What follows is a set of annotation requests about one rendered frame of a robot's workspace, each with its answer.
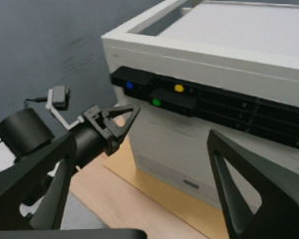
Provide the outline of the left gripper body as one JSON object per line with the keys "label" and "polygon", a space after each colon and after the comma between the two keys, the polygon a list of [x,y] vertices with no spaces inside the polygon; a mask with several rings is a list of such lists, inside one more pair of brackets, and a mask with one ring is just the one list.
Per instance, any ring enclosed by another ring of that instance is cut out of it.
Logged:
{"label": "left gripper body", "polygon": [[53,104],[54,89],[50,89],[49,101],[46,104],[54,117],[61,122],[68,132],[72,131],[78,145],[75,162],[82,169],[100,154],[108,156],[116,152],[121,145],[121,137],[104,119],[103,111],[93,105],[83,112],[72,124],[68,124]]}

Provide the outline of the beige rack frame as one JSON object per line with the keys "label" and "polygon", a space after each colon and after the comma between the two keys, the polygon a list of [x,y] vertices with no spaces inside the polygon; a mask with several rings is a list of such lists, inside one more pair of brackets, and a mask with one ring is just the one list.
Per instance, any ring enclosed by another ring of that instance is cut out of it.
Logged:
{"label": "beige rack frame", "polygon": [[[299,5],[193,0],[193,11],[159,37],[139,35],[187,1],[167,0],[104,36],[112,72],[128,66],[299,107]],[[141,107],[129,130],[137,168],[219,210],[206,145],[211,129],[299,173],[298,149],[116,87],[121,106]]]}

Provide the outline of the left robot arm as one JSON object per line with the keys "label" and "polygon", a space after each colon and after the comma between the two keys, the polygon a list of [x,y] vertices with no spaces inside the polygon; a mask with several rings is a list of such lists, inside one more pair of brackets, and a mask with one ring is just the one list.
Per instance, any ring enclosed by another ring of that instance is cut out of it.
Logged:
{"label": "left robot arm", "polygon": [[[70,97],[69,86],[54,86],[53,104],[56,110],[67,110],[70,105]],[[34,108],[20,110],[3,119],[0,122],[0,140],[3,140],[0,142],[0,171],[40,151],[51,144],[55,137]],[[28,222],[35,212],[30,211],[23,203],[33,205],[46,194],[58,164],[22,201],[20,212]]]}

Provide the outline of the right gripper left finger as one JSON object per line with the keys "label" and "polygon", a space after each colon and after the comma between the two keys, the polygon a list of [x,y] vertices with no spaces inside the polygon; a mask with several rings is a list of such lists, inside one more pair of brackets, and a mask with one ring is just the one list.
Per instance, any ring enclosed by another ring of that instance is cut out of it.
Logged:
{"label": "right gripper left finger", "polygon": [[[60,230],[77,148],[75,135],[70,131],[0,171],[0,231]],[[21,202],[58,162],[51,185],[28,222],[20,212]]]}

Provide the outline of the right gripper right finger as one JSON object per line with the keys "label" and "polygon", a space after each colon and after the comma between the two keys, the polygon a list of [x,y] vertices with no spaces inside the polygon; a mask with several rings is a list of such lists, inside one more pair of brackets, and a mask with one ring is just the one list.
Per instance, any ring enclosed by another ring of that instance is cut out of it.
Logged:
{"label": "right gripper right finger", "polygon": [[[299,174],[215,129],[209,131],[206,145],[229,239],[299,239]],[[260,194],[255,214],[225,159]]]}

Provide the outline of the tan cardboard sheet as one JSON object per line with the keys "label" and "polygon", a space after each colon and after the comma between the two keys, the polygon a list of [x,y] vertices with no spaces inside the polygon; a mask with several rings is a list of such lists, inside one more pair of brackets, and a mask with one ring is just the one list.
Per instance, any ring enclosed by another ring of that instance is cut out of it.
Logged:
{"label": "tan cardboard sheet", "polygon": [[221,210],[137,168],[130,138],[104,165],[208,239],[229,239]]}

